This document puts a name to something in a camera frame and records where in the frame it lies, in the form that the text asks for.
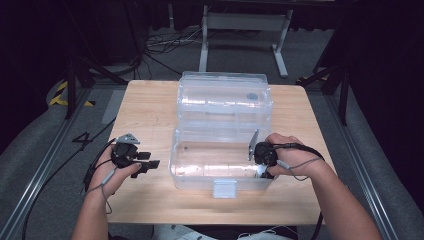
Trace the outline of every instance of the left hand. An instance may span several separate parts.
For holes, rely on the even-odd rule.
[[[99,161],[97,162],[97,166],[102,164],[103,162],[106,162],[111,159],[112,149],[115,145],[108,146],[103,154],[100,156]],[[106,162],[99,166],[96,171],[94,172],[93,178],[91,179],[90,186],[88,188],[88,191],[90,189],[93,189],[97,186],[99,186],[102,182],[102,180],[112,171],[116,168],[115,173],[113,176],[109,179],[109,181],[103,186],[103,192],[104,195],[107,198],[109,198],[112,194],[114,194],[119,187],[122,185],[124,180],[129,177],[131,174],[137,172],[140,169],[141,165],[138,163],[132,164],[125,168],[116,168],[115,164],[113,164],[112,161]]]

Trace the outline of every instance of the right hand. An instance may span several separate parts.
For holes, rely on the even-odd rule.
[[[298,143],[298,144],[303,144],[299,139],[297,139],[296,137],[293,136],[282,136],[278,133],[273,133],[271,135],[269,135],[266,139],[266,142],[269,142],[271,144],[285,144],[285,143]],[[299,164],[302,164],[308,160],[317,158],[318,156],[307,152],[307,151],[302,151],[299,149],[295,149],[295,148],[291,148],[291,149],[283,149],[283,148],[279,148],[276,149],[277,155],[278,155],[278,159],[287,163],[289,166],[294,167],[297,166]],[[315,166],[318,164],[326,164],[324,161],[313,161],[310,162],[308,164],[305,164],[301,167],[292,169],[291,171],[284,169],[283,167],[276,165],[273,167],[269,167],[267,170],[268,172],[273,175],[292,175],[295,174],[297,176],[307,176],[310,177],[311,174],[314,171]]]

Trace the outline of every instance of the clear plastic container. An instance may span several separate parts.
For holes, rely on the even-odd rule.
[[[184,72],[169,164],[175,185],[199,190],[214,190],[217,183],[235,190],[267,188],[272,180],[256,178],[258,166],[249,160],[249,145],[256,131],[258,141],[271,133],[272,106],[263,74]]]

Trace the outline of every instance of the table top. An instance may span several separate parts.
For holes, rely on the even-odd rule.
[[[270,85],[274,101],[271,127],[293,135],[318,150],[334,169],[305,90],[300,86]],[[212,191],[180,190],[168,171],[177,124],[178,81],[134,80],[128,84],[111,138],[132,133],[161,160],[158,169],[128,178],[109,203],[111,223],[148,224],[316,224],[320,208],[311,181],[279,176],[266,190],[239,191],[235,199],[215,199]]]

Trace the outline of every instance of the wrist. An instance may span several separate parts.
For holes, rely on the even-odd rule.
[[[307,166],[307,176],[312,181],[318,181],[322,177],[335,175],[333,169],[323,160],[311,162]]]

